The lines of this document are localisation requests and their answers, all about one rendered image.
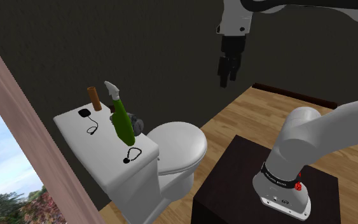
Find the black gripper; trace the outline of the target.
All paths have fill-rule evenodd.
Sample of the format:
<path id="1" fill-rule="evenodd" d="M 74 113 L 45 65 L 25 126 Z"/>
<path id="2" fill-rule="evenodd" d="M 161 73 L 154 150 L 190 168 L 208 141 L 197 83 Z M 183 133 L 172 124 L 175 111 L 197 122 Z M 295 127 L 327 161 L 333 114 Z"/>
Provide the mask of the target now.
<path id="1" fill-rule="evenodd" d="M 245 42 L 246 36 L 222 36 L 221 52 L 223 54 L 219 58 L 217 71 L 217 75 L 220 77 L 220 87 L 227 87 L 229 75 L 230 81 L 236 80 Z"/>

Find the white toilet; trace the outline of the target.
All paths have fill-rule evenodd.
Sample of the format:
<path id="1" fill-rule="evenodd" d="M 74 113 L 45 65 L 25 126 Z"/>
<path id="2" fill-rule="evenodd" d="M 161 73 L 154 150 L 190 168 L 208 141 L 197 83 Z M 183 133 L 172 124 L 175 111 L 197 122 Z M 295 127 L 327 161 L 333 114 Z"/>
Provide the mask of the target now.
<path id="1" fill-rule="evenodd" d="M 114 202 L 128 224 L 152 224 L 173 201 L 183 198 L 193 186 L 194 172 L 207 152 L 207 140 L 196 126 L 169 122 L 140 134 L 127 146 L 116 134 L 110 109 L 103 106 L 90 118 L 82 118 L 79 108 L 54 117 L 76 158 Z"/>

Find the grey round alarm clock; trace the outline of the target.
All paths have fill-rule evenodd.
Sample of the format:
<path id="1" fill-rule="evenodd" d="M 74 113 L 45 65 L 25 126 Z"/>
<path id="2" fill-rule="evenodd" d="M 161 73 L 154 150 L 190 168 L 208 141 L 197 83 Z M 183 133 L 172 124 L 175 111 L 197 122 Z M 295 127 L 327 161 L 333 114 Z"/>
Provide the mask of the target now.
<path id="1" fill-rule="evenodd" d="M 140 118 L 138 118 L 135 114 L 127 113 L 127 115 L 130 119 L 134 136 L 139 136 L 144 130 L 144 122 Z"/>

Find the dark robot stand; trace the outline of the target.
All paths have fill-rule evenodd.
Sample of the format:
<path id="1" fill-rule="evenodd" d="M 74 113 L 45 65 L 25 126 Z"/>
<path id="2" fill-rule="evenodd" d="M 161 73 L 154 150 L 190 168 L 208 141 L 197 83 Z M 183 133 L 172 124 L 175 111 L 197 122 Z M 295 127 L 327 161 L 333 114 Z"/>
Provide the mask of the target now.
<path id="1" fill-rule="evenodd" d="M 191 224 L 341 224 L 338 179 L 304 166 L 312 208 L 305 221 L 262 204 L 252 179 L 270 149 L 235 136 L 193 198 Z"/>

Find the green spray bottle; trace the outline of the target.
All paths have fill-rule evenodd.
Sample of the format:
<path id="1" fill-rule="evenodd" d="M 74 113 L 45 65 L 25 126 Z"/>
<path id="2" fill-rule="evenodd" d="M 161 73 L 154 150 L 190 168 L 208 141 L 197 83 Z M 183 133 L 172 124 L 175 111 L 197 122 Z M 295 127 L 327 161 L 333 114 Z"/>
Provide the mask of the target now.
<path id="1" fill-rule="evenodd" d="M 105 81 L 104 84 L 108 89 L 115 108 L 115 111 L 111 115 L 111 121 L 114 125 L 116 134 L 127 146 L 133 146 L 135 143 L 134 131 L 125 107 L 120 99 L 120 90 L 116 85 L 113 85 L 109 81 Z"/>

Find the brown cardboard tube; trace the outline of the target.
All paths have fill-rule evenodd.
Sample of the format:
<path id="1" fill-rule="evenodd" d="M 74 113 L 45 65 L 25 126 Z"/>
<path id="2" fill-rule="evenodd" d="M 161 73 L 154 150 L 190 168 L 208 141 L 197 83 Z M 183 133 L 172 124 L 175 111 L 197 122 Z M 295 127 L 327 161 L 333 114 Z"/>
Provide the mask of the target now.
<path id="1" fill-rule="evenodd" d="M 96 88 L 95 87 L 88 87 L 87 92 L 88 92 L 88 95 L 89 95 L 89 98 L 91 100 L 91 103 L 92 103 L 92 106 L 93 106 L 94 110 L 95 111 L 102 110 L 102 106 L 100 104 L 100 100 L 99 100 L 99 96 L 97 94 Z"/>

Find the window with pink frame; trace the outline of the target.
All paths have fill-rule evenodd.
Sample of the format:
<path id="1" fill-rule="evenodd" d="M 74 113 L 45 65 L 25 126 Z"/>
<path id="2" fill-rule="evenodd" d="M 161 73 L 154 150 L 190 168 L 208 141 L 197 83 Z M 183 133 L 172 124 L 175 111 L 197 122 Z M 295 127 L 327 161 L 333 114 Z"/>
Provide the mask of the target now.
<path id="1" fill-rule="evenodd" d="M 0 56 L 0 193 L 40 186 L 67 224 L 105 224 Z"/>

